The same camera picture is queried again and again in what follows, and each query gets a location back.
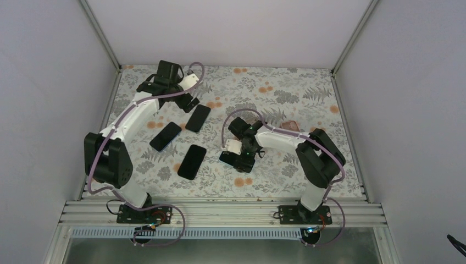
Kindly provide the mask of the pink phone case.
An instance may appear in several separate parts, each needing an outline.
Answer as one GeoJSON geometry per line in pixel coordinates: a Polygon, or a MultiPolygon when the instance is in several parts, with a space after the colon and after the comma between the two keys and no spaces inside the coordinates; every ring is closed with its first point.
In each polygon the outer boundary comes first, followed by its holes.
{"type": "Polygon", "coordinates": [[[294,120],[289,120],[289,121],[285,121],[281,123],[280,128],[285,129],[285,130],[290,130],[290,131],[296,131],[296,132],[301,131],[297,122],[294,120]]]}

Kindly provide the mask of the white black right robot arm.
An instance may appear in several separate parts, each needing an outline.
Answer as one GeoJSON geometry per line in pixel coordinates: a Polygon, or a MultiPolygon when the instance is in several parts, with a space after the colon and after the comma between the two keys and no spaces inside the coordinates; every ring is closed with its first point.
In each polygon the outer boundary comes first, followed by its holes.
{"type": "Polygon", "coordinates": [[[227,140],[220,154],[220,161],[241,173],[252,171],[256,156],[265,149],[277,149],[295,154],[308,180],[306,190],[296,205],[296,212],[289,215],[293,222],[311,224],[323,216],[323,201],[338,174],[344,173],[346,159],[327,133],[315,129],[309,134],[277,129],[257,121],[246,123],[235,118],[228,130],[236,137],[227,140]]]}

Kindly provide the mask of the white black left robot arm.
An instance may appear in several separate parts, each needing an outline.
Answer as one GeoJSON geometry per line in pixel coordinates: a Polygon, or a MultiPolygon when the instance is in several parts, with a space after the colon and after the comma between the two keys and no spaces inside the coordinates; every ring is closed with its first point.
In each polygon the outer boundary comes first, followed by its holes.
{"type": "Polygon", "coordinates": [[[160,61],[156,73],[139,84],[134,98],[122,113],[99,133],[88,133],[84,139],[87,192],[95,195],[112,192],[140,223],[149,221],[155,206],[151,196],[132,179],[133,165],[127,150],[145,120],[166,102],[175,102],[188,113],[198,99],[191,92],[200,86],[205,67],[196,75],[192,68],[184,73],[181,65],[160,61]]]}

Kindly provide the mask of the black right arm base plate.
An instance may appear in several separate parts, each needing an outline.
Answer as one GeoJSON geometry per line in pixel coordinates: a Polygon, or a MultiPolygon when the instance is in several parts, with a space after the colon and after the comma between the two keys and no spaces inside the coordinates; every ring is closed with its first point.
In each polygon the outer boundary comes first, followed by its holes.
{"type": "Polygon", "coordinates": [[[299,205],[281,205],[273,213],[273,218],[278,219],[282,225],[306,224],[323,225],[332,224],[330,207],[321,205],[315,211],[309,211],[299,205]]]}

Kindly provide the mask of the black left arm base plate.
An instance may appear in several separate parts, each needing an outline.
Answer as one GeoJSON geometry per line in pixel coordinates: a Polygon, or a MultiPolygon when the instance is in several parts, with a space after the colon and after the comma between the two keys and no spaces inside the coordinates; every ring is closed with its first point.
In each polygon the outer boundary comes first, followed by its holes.
{"type": "Polygon", "coordinates": [[[119,207],[116,222],[119,224],[170,224],[173,209],[168,206],[138,211],[127,205],[119,207]]]}

